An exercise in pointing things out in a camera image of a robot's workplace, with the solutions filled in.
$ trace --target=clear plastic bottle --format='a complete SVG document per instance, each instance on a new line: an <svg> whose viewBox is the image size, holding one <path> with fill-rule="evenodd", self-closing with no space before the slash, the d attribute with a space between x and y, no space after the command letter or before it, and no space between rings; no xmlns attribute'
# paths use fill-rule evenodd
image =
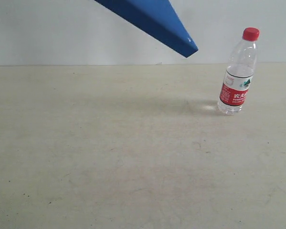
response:
<svg viewBox="0 0 286 229"><path fill-rule="evenodd" d="M243 107L255 71L257 59L255 41L258 37L258 29L246 28L243 39L231 54L218 100L219 110L227 115L233 115Z"/></svg>

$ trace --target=blue object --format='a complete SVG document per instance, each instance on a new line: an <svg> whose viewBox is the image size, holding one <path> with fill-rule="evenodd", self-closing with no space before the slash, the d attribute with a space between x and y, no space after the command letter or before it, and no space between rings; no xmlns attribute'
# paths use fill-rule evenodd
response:
<svg viewBox="0 0 286 229"><path fill-rule="evenodd" d="M169 0L95 0L184 57L198 51Z"/></svg>

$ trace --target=floor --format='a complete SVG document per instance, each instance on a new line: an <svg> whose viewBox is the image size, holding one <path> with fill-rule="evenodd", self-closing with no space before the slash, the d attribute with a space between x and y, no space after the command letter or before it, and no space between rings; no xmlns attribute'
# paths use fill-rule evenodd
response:
<svg viewBox="0 0 286 229"><path fill-rule="evenodd" d="M0 229L286 229L286 63L0 67Z"/></svg>

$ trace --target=red label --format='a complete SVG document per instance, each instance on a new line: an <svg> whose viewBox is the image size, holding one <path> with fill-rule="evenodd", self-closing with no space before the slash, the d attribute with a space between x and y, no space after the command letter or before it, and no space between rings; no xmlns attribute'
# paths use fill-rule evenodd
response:
<svg viewBox="0 0 286 229"><path fill-rule="evenodd" d="M245 91L237 91L223 84L220 93L220 100L230 106L240 106L244 104L247 92L248 89Z"/></svg>

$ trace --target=red bottle cap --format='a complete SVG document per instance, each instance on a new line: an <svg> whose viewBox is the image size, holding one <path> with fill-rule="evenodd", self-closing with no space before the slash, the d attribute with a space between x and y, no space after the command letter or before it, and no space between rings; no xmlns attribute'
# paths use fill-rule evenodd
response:
<svg viewBox="0 0 286 229"><path fill-rule="evenodd" d="M243 39L249 42L254 42L258 39L259 37L259 30L256 28L246 28L244 30L244 34L243 34Z"/></svg>

